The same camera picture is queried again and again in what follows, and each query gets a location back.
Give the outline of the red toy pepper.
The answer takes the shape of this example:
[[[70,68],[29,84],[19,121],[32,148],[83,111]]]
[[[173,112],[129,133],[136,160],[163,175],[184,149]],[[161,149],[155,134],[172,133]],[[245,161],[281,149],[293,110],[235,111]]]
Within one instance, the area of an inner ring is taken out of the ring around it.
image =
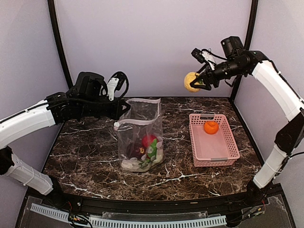
[[[157,139],[155,135],[147,134],[142,138],[142,146],[148,148]]]

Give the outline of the white toy vegetable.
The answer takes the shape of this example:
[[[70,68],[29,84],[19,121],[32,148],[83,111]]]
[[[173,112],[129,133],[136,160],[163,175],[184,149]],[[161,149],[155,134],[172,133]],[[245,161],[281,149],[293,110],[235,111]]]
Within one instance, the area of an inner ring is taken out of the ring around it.
[[[151,157],[151,162],[153,164],[158,164],[163,161],[164,152],[163,152],[163,143],[158,142],[156,143],[156,154]]]
[[[121,168],[124,171],[138,172],[141,170],[141,162],[138,160],[123,160],[121,162]]]

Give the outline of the dark red toy fruit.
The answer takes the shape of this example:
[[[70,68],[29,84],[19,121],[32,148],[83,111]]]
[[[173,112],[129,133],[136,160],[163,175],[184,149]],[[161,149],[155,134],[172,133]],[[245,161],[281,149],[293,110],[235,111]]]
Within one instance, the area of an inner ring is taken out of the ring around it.
[[[138,160],[141,160],[145,154],[145,147],[140,142],[132,142],[127,146],[126,157],[128,159],[137,158]]]

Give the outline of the orange toy tangerine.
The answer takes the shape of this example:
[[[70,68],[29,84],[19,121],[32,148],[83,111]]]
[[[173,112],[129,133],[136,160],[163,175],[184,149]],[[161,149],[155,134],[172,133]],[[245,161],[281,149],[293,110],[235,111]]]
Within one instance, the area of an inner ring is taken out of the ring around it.
[[[207,121],[204,123],[204,131],[207,134],[216,134],[219,130],[219,125],[215,121]]]

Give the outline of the clear zip top bag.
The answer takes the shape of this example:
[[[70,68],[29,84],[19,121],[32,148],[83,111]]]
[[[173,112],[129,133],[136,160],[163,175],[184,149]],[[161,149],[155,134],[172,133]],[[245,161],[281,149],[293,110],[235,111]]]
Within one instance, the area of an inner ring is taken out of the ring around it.
[[[161,99],[131,98],[128,111],[114,123],[120,167],[147,172],[164,160]]]

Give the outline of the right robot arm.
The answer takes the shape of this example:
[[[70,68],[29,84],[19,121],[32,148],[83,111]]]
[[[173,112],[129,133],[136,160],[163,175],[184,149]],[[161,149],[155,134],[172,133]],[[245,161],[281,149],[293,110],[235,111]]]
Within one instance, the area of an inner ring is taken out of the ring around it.
[[[221,80],[250,75],[264,86],[287,119],[287,124],[276,134],[270,155],[251,181],[254,188],[242,196],[245,205],[253,206],[261,198],[259,189],[265,188],[283,170],[304,139],[304,100],[261,51],[245,49],[236,36],[222,40],[221,46],[225,56],[218,64],[213,60],[216,55],[210,50],[192,50],[191,55],[203,66],[195,73],[190,87],[210,91],[217,88]]]

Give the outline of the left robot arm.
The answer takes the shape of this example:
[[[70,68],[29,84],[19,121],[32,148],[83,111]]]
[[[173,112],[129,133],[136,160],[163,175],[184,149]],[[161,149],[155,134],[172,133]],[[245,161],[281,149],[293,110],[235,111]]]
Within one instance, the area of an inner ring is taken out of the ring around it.
[[[38,130],[63,124],[69,120],[81,121],[85,117],[119,118],[130,110],[123,97],[115,97],[123,85],[129,86],[125,73],[114,73],[108,82],[102,75],[93,72],[81,72],[76,84],[67,92],[58,92],[47,96],[37,104],[11,115],[0,122],[0,173],[12,177],[24,186],[31,187],[57,207],[67,203],[67,196],[55,178],[42,174],[22,162],[9,144]]]

